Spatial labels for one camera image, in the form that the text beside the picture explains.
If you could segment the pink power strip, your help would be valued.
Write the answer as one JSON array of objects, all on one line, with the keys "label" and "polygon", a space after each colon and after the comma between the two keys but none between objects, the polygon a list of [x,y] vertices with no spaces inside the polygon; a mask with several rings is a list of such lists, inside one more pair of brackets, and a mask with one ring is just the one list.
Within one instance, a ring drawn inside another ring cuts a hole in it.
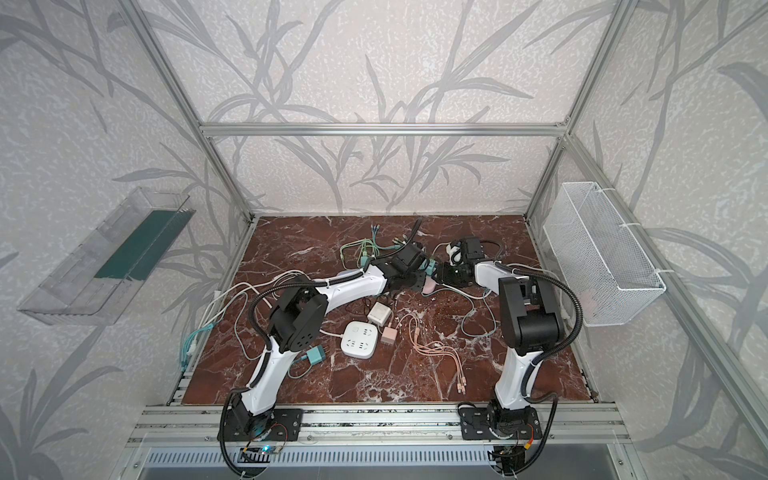
[{"label": "pink power strip", "polygon": [[431,295],[437,288],[437,282],[431,277],[426,277],[421,293],[425,296]]}]

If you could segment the white usb charger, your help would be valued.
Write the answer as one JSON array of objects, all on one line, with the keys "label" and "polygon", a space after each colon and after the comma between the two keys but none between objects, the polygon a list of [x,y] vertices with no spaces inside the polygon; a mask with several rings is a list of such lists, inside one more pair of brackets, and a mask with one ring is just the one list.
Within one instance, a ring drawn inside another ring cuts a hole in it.
[{"label": "white usb charger", "polygon": [[392,309],[380,302],[376,302],[368,312],[367,320],[377,327],[385,327],[392,316]]}]

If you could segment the pink usb charger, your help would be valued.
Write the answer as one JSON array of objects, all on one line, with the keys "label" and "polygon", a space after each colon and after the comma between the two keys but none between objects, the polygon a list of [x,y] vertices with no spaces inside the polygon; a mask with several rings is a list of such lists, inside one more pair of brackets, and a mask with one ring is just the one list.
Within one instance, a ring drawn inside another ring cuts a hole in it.
[{"label": "pink usb charger", "polygon": [[385,327],[381,334],[381,342],[386,345],[393,345],[397,339],[398,330],[391,327]]}]

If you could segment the teal usb charger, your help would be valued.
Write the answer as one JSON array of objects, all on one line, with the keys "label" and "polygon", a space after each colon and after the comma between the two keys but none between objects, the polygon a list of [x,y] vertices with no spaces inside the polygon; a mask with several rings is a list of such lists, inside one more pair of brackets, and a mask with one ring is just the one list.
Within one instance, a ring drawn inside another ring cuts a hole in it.
[{"label": "teal usb charger", "polygon": [[321,345],[314,346],[306,352],[306,358],[311,366],[317,365],[326,359],[326,352]]}]

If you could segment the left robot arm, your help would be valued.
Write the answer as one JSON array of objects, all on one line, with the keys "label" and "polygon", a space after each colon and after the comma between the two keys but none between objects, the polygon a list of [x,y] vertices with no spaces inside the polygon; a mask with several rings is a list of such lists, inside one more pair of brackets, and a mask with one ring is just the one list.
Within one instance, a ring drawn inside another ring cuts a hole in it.
[{"label": "left robot arm", "polygon": [[300,276],[271,287],[267,292],[280,297],[270,310],[267,329],[256,320],[256,307],[267,296],[259,294],[249,307],[249,323],[264,340],[265,350],[247,384],[233,389],[224,401],[219,436],[227,428],[241,439],[260,435],[294,360],[319,335],[326,315],[365,297],[423,284],[420,271],[427,261],[422,244],[411,240],[362,269],[322,280]]}]

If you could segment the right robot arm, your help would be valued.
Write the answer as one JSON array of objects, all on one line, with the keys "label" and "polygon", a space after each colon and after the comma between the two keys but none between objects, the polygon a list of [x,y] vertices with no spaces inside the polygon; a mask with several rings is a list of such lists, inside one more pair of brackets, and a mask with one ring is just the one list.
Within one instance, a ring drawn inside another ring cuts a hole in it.
[{"label": "right robot arm", "polygon": [[510,267],[485,255],[483,241],[464,237],[446,247],[448,261],[435,279],[454,288],[478,286],[497,295],[500,327],[508,347],[495,397],[486,410],[488,434],[500,439],[536,434],[536,403],[555,401],[549,392],[532,396],[545,360],[569,347],[584,325],[577,294],[556,277],[526,267]]}]

